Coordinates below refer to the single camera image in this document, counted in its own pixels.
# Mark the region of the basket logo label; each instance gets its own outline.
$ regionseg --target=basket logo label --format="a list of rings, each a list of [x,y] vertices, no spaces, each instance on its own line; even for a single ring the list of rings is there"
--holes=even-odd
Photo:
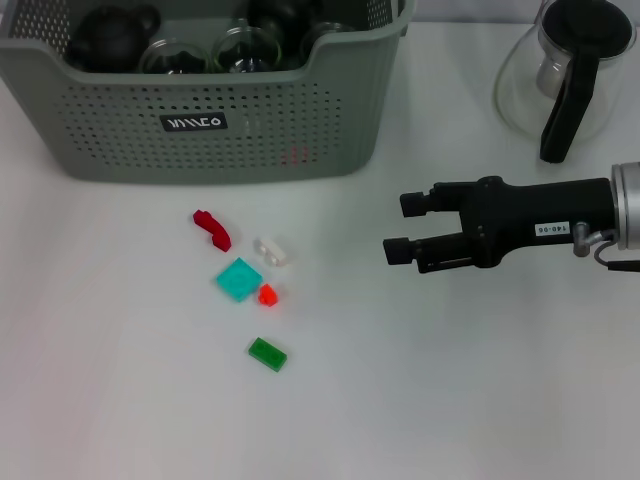
[[[222,112],[202,115],[161,115],[165,132],[198,132],[201,130],[226,130],[227,118]]]

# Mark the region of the teal square tile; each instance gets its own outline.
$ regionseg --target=teal square tile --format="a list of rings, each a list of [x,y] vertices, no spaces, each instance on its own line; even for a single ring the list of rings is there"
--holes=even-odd
[[[262,275],[251,268],[247,262],[238,258],[216,279],[222,290],[237,301],[242,302],[260,288]]]

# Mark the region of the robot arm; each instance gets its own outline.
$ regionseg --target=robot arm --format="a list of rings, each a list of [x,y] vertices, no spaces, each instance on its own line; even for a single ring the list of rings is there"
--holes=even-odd
[[[429,273],[496,267],[509,252],[538,245],[574,244],[580,257],[601,242],[603,247],[615,242],[623,249],[640,247],[640,164],[616,166],[613,177],[526,187],[487,177],[436,184],[428,195],[402,195],[405,217],[459,212],[462,233],[385,240],[387,261],[404,265],[416,260],[420,273]],[[637,211],[637,218],[630,211]],[[640,271],[640,262],[601,261],[602,249],[596,259],[610,270]]]

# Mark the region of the green rectangular block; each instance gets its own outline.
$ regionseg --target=green rectangular block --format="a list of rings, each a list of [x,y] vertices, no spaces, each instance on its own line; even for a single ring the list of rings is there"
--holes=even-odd
[[[253,342],[253,345],[249,348],[249,355],[276,372],[279,372],[287,361],[286,353],[281,352],[261,338]]]

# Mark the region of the coffee pot lid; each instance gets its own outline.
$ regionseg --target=coffee pot lid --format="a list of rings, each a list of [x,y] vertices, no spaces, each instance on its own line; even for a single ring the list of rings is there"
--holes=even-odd
[[[623,53],[635,28],[622,10],[606,0],[557,0],[545,12],[542,27],[558,47],[573,54],[589,47],[601,59]]]

